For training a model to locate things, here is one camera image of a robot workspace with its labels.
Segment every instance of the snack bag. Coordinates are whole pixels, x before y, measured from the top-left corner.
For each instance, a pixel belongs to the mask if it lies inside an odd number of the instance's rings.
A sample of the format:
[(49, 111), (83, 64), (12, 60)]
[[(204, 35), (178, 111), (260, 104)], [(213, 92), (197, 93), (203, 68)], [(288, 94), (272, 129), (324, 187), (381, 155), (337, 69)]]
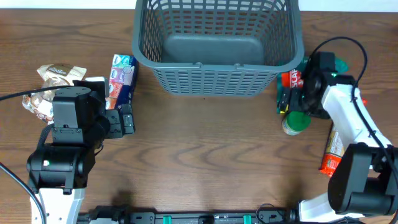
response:
[[(37, 72), (43, 78), (42, 88), (73, 85), (74, 80), (82, 80), (87, 69), (67, 64), (43, 65)], [(57, 90), (24, 95), (22, 105), (25, 109), (47, 124), (53, 123), (52, 100)]]

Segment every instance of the red label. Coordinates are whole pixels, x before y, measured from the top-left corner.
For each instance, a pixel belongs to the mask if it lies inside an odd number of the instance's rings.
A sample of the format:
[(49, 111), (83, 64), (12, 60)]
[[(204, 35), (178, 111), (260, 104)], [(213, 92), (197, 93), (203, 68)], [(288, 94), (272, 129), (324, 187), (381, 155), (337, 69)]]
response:
[(323, 156), (322, 165), (319, 171), (331, 177), (335, 173), (335, 170), (340, 161), (341, 158), (338, 156), (325, 154)]
[(301, 72), (293, 69), (290, 71), (290, 87), (291, 88), (303, 88), (304, 81), (301, 79)]
[(109, 97), (118, 98), (123, 84), (116, 82), (109, 82)]
[(105, 98), (105, 103), (106, 103), (105, 109), (107, 109), (107, 110), (114, 109), (114, 106), (116, 105), (116, 100), (117, 99), (110, 98), (110, 97)]

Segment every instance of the wooden table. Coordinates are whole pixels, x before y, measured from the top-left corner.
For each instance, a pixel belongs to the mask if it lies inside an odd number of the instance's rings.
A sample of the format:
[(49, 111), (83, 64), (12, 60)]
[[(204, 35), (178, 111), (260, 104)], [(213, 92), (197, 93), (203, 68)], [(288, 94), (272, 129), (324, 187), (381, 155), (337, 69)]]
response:
[[(40, 88), (36, 69), (50, 63), (108, 77), (113, 54), (131, 54), (133, 18), (130, 10), (0, 10), (0, 95)], [(303, 12), (302, 20), (307, 53), (337, 35), (364, 44), (363, 97), (383, 134), (398, 142), (398, 14)], [(363, 63), (357, 46), (337, 41), (324, 50), (357, 76)], [(133, 100), (137, 132), (105, 141), (81, 210), (121, 204), (250, 210), (265, 202), (294, 206), (324, 193), (329, 178), (318, 168), (331, 121), (313, 119), (305, 132), (288, 136), (275, 98), (276, 82), (253, 98), (172, 96), (142, 66)], [(21, 99), (0, 102), (0, 161), (27, 180), (26, 160), (44, 123)], [(27, 194), (2, 172), (0, 183), (0, 223), (29, 223)]]

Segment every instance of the black cable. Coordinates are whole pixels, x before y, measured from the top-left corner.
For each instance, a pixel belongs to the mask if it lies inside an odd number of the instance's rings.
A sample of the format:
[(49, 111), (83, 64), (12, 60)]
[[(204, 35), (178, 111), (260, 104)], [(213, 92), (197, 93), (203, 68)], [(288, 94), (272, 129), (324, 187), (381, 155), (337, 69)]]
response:
[[(259, 217), (259, 211), (260, 211), (260, 209), (262, 208), (262, 207), (264, 207), (264, 206), (271, 206), (272, 208), (275, 208), (275, 206), (273, 205), (273, 204), (271, 204), (271, 203), (263, 203), (262, 205), (260, 205), (259, 206), (259, 208), (257, 208), (257, 210), (256, 210), (256, 218), (259, 220), (259, 222), (261, 222), (262, 224), (267, 224), (266, 222), (264, 222), (264, 221), (262, 221), (262, 219)], [(279, 215), (281, 215), (282, 216), (282, 218), (284, 218), (285, 216), (283, 215), (283, 214), (281, 214), (278, 210), (276, 210), (277, 211), (277, 213), (279, 213)]]
[(17, 96), (23, 96), (23, 95), (28, 95), (28, 94), (32, 94), (32, 93), (40, 93), (42, 91), (56, 90), (56, 89), (66, 88), (66, 87), (71, 87), (71, 86), (52, 86), (52, 87), (41, 88), (41, 89), (37, 89), (37, 90), (29, 90), (29, 91), (23, 91), (23, 92), (20, 92), (20, 93), (13, 93), (13, 94), (10, 94), (10, 95), (6, 95), (6, 96), (0, 97), (0, 101), (6, 100), (6, 99), (10, 99), (10, 98), (13, 98), (13, 97), (17, 97)]
[(42, 133), (40, 134), (39, 141), (37, 143), (37, 148), (40, 146), (43, 146), (45, 143), (45, 140), (47, 139), (47, 136), (50, 134), (51, 129), (54, 127), (54, 124), (47, 125), (43, 130)]
[(101, 149), (98, 152), (94, 153), (94, 156), (97, 156), (103, 149), (104, 149), (104, 143), (102, 142)]
[[(388, 155), (387, 149), (384, 147), (382, 142), (376, 136), (376, 133), (372, 130), (372, 127), (369, 125), (368, 121), (366, 121), (365, 117), (363, 116), (362, 111), (359, 108), (358, 103), (356, 102), (357, 98), (354, 95), (355, 94), (355, 89), (358, 87), (359, 81), (361, 80), (363, 74), (365, 73), (366, 66), (368, 66), (368, 55), (366, 53), (365, 48), (362, 46), (361, 43), (359, 43), (357, 40), (354, 40), (352, 38), (349, 38), (349, 37), (334, 37), (334, 38), (331, 38), (329, 40), (324, 41), (322, 44), (320, 44), (318, 47), (316, 47), (315, 50), (312, 52), (312, 54), (310, 56), (310, 60), (322, 46), (324, 46), (326, 43), (331, 42), (332, 40), (338, 40), (338, 39), (350, 40), (350, 41), (354, 42), (361, 49), (361, 51), (363, 53), (364, 65), (363, 65), (361, 73), (359, 74), (358, 79), (355, 81), (355, 83), (353, 85), (353, 89), (351, 90), (351, 101), (353, 102), (355, 110), (358, 113), (359, 117), (361, 118), (362, 122), (364, 123), (366, 129), (369, 131), (370, 136), (372, 136), (374, 141), (376, 141), (377, 145), (379, 145), (379, 147), (382, 149), (382, 151), (384, 153), (384, 156), (386, 157), (387, 163), (389, 164), (389, 166), (391, 168), (391, 171), (392, 171), (392, 174), (394, 175), (394, 178), (396, 180), (396, 186), (398, 187), (398, 170), (395, 167), (391, 157)], [(390, 224), (395, 223), (397, 220), (398, 220), (398, 208), (397, 208), (396, 213), (394, 215), (394, 218), (392, 218)]]
[(363, 222), (359, 221), (356, 218), (351, 218), (351, 217), (344, 217), (345, 223), (360, 223), (363, 224)]
[(0, 162), (0, 168), (8, 174), (10, 177), (12, 177), (21, 187), (29, 194), (29, 196), (33, 199), (35, 202), (37, 208), (39, 209), (40, 212), (40, 217), (42, 218), (42, 224), (46, 223), (46, 219), (44, 216), (44, 209), (42, 207), (42, 204), (39, 202), (33, 191), (17, 176), (15, 173), (13, 173), (11, 170), (9, 170), (3, 163)]

